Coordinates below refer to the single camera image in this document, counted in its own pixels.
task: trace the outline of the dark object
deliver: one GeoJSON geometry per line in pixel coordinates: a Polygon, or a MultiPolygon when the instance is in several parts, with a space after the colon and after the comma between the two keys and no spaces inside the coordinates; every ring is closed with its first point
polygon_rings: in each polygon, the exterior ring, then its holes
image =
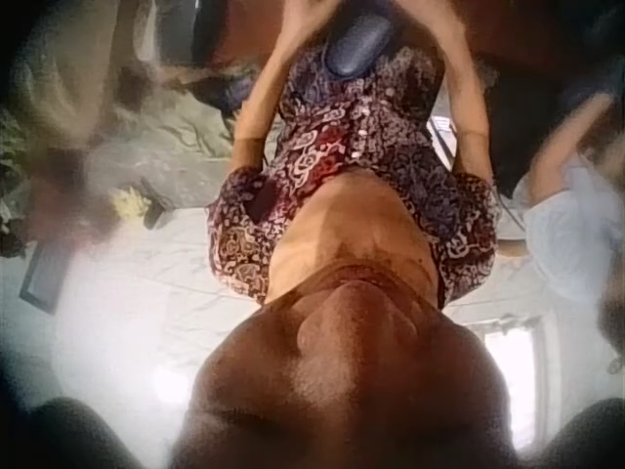
{"type": "Polygon", "coordinates": [[[11,259],[14,257],[24,257],[26,246],[23,241],[14,233],[13,228],[16,225],[20,225],[21,221],[12,220],[5,223],[4,219],[0,217],[0,257],[11,259]],[[5,233],[2,230],[4,227],[8,232],[5,233]]]}
{"type": "Polygon", "coordinates": [[[13,233],[0,232],[0,257],[11,259],[14,257],[23,257],[25,246],[23,242],[13,233]]]}
{"type": "Polygon", "coordinates": [[[570,421],[538,464],[544,469],[612,469],[625,461],[625,401],[602,401],[570,421]]]}
{"type": "Polygon", "coordinates": [[[198,8],[193,24],[191,58],[195,66],[209,63],[226,26],[228,0],[186,0],[198,8]]]}
{"type": "Polygon", "coordinates": [[[597,54],[625,53],[625,4],[604,10],[584,31],[584,42],[597,54]]]}
{"type": "Polygon", "coordinates": [[[569,39],[591,61],[625,53],[622,0],[558,0],[554,9],[569,39]]]}
{"type": "Polygon", "coordinates": [[[332,27],[323,63],[338,79],[359,78],[390,46],[396,31],[396,12],[389,1],[352,1],[332,27]]]}
{"type": "Polygon", "coordinates": [[[616,56],[593,72],[575,80],[561,95],[560,107],[566,115],[581,106],[596,93],[622,97],[625,88],[625,57],[616,56]]]}
{"type": "Polygon", "coordinates": [[[484,97],[497,189],[512,197],[534,155],[558,124],[560,87],[543,77],[495,61],[497,83],[484,97]]]}
{"type": "Polygon", "coordinates": [[[235,78],[210,77],[190,84],[188,89],[198,101],[230,117],[250,96],[256,78],[251,71],[235,78]]]}
{"type": "Polygon", "coordinates": [[[72,252],[69,244],[38,244],[21,285],[20,298],[52,314],[57,307],[72,252]]]}
{"type": "Polygon", "coordinates": [[[44,464],[62,469],[141,467],[102,418],[78,401],[51,401],[32,412],[26,424],[33,445],[28,457],[34,460],[31,460],[33,465],[19,467],[44,464]]]}

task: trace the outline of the window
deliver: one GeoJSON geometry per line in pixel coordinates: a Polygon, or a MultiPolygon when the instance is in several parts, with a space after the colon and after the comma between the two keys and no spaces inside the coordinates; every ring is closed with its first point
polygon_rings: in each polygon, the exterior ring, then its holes
{"type": "Polygon", "coordinates": [[[513,443],[519,451],[537,444],[541,372],[538,328],[530,322],[468,324],[499,366],[510,394],[513,443]]]}

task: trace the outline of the paisley dress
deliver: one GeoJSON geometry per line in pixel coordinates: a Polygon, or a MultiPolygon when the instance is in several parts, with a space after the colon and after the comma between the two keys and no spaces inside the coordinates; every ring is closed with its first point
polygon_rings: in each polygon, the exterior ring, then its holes
{"type": "Polygon", "coordinates": [[[403,48],[342,82],[328,76],[319,49],[306,52],[281,97],[275,158],[264,170],[231,173],[208,206],[213,273],[263,304],[271,255],[299,209],[358,168],[389,184],[426,234],[441,307],[480,286],[494,262],[500,208],[489,183],[451,173],[434,150],[426,125],[441,71],[438,59],[403,48]]]}

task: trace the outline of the arm of person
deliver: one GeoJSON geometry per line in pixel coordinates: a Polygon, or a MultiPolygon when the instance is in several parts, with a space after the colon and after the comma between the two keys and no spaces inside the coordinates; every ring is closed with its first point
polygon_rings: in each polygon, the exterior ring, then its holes
{"type": "Polygon", "coordinates": [[[457,130],[454,173],[478,176],[493,184],[486,104],[464,28],[438,35],[446,65],[451,119],[457,130]]]}
{"type": "Polygon", "coordinates": [[[284,0],[277,42],[236,122],[230,173],[243,167],[263,169],[265,140],[291,64],[300,49],[329,22],[342,1],[284,0]]]}
{"type": "Polygon", "coordinates": [[[469,173],[492,184],[486,105],[465,26],[448,0],[396,2],[409,17],[428,29],[444,57],[451,118],[458,137],[453,171],[469,173]]]}
{"type": "Polygon", "coordinates": [[[614,98],[599,93],[576,109],[547,139],[534,158],[528,173],[530,206],[566,189],[563,167],[575,155],[581,140],[612,105],[614,98]]]}
{"type": "Polygon", "coordinates": [[[265,141],[296,53],[279,41],[273,49],[236,121],[230,173],[243,167],[263,169],[265,141]]]}

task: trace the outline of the throat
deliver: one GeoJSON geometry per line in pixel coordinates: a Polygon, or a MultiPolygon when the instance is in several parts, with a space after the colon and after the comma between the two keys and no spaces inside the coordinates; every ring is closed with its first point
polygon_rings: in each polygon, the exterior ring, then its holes
{"type": "Polygon", "coordinates": [[[378,264],[438,306],[430,244],[395,191],[368,173],[321,187],[295,217],[270,263],[270,302],[336,263],[378,264]]]}

